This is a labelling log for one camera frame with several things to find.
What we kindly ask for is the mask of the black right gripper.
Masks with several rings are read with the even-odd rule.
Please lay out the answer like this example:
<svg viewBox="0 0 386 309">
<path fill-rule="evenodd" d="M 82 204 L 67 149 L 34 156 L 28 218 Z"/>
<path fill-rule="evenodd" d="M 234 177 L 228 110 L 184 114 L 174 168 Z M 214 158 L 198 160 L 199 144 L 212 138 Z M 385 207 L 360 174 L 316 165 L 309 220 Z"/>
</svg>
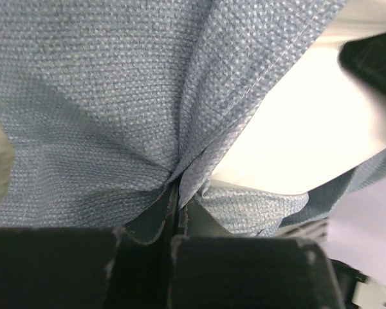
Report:
<svg viewBox="0 0 386 309">
<path fill-rule="evenodd" d="M 338 60 L 343 69 L 386 96 L 386 32 L 345 43 Z"/>
</svg>

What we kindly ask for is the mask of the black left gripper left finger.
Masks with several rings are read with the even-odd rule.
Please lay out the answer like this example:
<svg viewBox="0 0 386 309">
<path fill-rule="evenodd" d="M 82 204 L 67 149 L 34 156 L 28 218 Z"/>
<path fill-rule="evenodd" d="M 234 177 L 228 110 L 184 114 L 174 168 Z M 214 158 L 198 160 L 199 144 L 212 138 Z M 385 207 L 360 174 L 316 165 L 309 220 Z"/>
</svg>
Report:
<svg viewBox="0 0 386 309">
<path fill-rule="evenodd" d="M 110 228 L 0 228 L 0 308 L 165 308 L 177 212 L 170 186 Z"/>
</svg>

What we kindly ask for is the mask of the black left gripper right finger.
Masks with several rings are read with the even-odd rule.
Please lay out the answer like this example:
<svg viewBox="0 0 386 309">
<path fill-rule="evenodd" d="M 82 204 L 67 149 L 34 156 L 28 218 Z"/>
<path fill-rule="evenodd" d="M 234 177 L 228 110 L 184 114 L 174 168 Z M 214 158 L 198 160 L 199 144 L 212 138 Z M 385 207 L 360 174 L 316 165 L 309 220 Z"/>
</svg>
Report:
<svg viewBox="0 0 386 309">
<path fill-rule="evenodd" d="M 302 238 L 188 234 L 184 207 L 172 239 L 173 308 L 343 308 L 330 260 Z"/>
</svg>

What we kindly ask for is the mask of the white pillow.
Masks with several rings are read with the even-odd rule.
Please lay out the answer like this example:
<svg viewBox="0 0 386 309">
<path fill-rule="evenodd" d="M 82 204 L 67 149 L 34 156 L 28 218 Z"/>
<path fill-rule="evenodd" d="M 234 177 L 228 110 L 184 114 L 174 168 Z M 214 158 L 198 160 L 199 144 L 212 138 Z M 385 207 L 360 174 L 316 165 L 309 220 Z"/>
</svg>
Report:
<svg viewBox="0 0 386 309">
<path fill-rule="evenodd" d="M 268 92 L 210 183 L 302 194 L 386 149 L 386 96 L 338 63 L 344 43 L 382 32 L 386 1 L 348 1 Z"/>
</svg>

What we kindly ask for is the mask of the blue-grey pillowcase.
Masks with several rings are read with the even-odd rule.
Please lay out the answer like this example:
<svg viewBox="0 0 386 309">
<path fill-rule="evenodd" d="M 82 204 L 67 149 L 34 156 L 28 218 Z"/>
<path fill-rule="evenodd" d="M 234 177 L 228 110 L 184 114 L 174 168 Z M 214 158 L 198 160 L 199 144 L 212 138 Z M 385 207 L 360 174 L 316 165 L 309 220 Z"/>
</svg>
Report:
<svg viewBox="0 0 386 309">
<path fill-rule="evenodd" d="M 327 216 L 386 149 L 302 194 L 215 187 L 348 1 L 0 1 L 0 227 L 118 227 L 172 185 L 231 234 Z"/>
</svg>

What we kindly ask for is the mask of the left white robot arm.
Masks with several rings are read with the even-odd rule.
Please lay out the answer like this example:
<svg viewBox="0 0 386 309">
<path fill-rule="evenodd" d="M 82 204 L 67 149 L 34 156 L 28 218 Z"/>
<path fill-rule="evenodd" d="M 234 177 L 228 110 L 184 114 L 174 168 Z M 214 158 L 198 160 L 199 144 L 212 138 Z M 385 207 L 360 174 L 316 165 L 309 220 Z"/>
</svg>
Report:
<svg viewBox="0 0 386 309">
<path fill-rule="evenodd" d="M 123 227 L 0 228 L 0 308 L 386 308 L 314 241 L 233 236 L 176 196 Z"/>
</svg>

